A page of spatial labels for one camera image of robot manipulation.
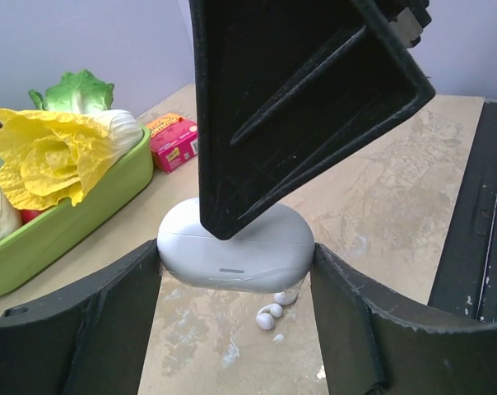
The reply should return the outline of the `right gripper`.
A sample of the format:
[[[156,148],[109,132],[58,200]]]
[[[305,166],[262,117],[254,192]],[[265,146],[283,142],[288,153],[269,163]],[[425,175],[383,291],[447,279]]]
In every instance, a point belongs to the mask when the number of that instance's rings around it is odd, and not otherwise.
[[[427,8],[429,0],[395,1],[397,12],[390,21],[393,32],[406,49],[412,49],[420,43],[424,28],[432,21]]]

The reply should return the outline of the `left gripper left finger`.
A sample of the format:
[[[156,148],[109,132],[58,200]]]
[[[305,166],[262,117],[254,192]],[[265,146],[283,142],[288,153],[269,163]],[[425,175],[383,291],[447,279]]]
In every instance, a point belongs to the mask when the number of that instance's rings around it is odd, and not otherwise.
[[[136,394],[160,290],[149,240],[0,317],[0,394]]]

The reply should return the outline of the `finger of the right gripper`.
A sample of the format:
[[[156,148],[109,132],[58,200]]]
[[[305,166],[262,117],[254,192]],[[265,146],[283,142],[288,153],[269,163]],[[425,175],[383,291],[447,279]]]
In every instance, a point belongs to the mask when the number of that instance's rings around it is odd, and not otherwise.
[[[192,1],[202,225],[232,238],[434,88],[395,1]]]

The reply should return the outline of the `white earbud charging case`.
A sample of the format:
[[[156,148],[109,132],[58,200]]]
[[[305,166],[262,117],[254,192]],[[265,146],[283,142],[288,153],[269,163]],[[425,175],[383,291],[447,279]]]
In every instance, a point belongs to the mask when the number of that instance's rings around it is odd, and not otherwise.
[[[272,294],[301,282],[313,261],[314,235],[293,208],[277,203],[228,240],[200,222],[199,199],[174,206],[156,238],[167,272],[190,286]]]

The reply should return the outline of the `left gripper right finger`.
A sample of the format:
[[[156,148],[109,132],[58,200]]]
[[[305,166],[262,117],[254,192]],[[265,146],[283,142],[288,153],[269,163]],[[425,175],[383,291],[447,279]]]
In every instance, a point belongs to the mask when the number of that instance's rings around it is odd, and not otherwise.
[[[497,322],[409,299],[322,244],[310,280],[331,394],[497,394]]]

